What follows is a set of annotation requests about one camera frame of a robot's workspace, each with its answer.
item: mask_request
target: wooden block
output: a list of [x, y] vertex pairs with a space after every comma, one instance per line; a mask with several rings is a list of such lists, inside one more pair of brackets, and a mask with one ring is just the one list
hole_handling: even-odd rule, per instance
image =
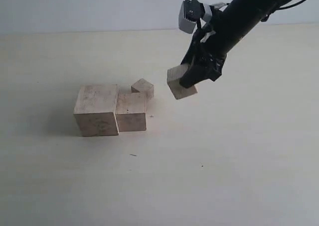
[[197, 89], [195, 86], [186, 89], [179, 84], [180, 78], [185, 74], [187, 69], [188, 65], [183, 64], [168, 69], [167, 71], [167, 84], [177, 100], [189, 97], [197, 93]]
[[116, 120], [119, 131], [146, 130], [146, 96], [144, 93], [119, 94]]
[[83, 136], [118, 135], [115, 119], [117, 85], [82, 86], [74, 116]]
[[154, 85], [146, 81], [144, 78], [139, 79], [131, 86], [132, 93], [145, 93], [146, 101], [154, 97]]

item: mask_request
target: large wooden block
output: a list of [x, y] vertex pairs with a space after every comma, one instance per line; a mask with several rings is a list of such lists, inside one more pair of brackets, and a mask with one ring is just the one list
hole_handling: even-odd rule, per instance
[[118, 135], [115, 119], [117, 85], [82, 86], [74, 116], [83, 136]]
[[144, 78], [139, 79], [131, 86], [132, 93], [145, 93], [146, 101], [154, 97], [154, 85], [146, 81]]
[[119, 131], [146, 130], [146, 96], [144, 93], [119, 94], [116, 120]]
[[180, 78], [186, 73], [187, 70], [188, 65], [183, 64], [168, 69], [167, 71], [167, 84], [177, 100], [189, 97], [197, 93], [197, 89], [195, 86], [192, 86], [190, 88], [184, 88], [179, 84]]

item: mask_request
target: held wooden block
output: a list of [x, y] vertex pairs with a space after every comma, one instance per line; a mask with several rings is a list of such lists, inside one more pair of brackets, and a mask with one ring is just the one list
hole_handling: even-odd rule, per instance
[[118, 135], [115, 119], [117, 85], [82, 86], [74, 107], [74, 117], [82, 136]]
[[185, 74], [187, 69], [188, 65], [183, 64], [168, 69], [167, 71], [167, 84], [177, 100], [189, 97], [197, 93], [197, 89], [195, 86], [186, 89], [179, 84], [180, 78]]
[[119, 131], [146, 130], [146, 97], [144, 93], [119, 94], [116, 120]]
[[154, 97], [154, 85], [146, 81], [144, 78], [139, 79], [131, 86], [132, 93], [145, 93], [146, 101]]

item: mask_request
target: small wooden block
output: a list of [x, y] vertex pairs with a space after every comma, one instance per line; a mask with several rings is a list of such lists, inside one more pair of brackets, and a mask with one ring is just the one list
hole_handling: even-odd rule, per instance
[[117, 85], [82, 86], [74, 107], [74, 117], [82, 136], [118, 135], [115, 119]]
[[146, 97], [144, 93], [119, 94], [116, 120], [119, 131], [146, 130]]
[[192, 86], [190, 88], [184, 88], [179, 84], [180, 78], [185, 74], [187, 70], [188, 65], [183, 64], [168, 69], [167, 71], [167, 84], [177, 100], [189, 97], [197, 93], [197, 89], [195, 86]]
[[154, 97], [154, 85], [146, 81], [144, 78], [139, 79], [131, 86], [132, 93], [145, 93], [146, 101]]

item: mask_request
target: white table surface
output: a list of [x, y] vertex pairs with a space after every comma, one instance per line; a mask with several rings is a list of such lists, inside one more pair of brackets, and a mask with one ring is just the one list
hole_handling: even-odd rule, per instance
[[[319, 225], [318, 34], [259, 26], [180, 101], [178, 30], [0, 36], [0, 225]], [[142, 77], [146, 132], [79, 136], [81, 85]]]

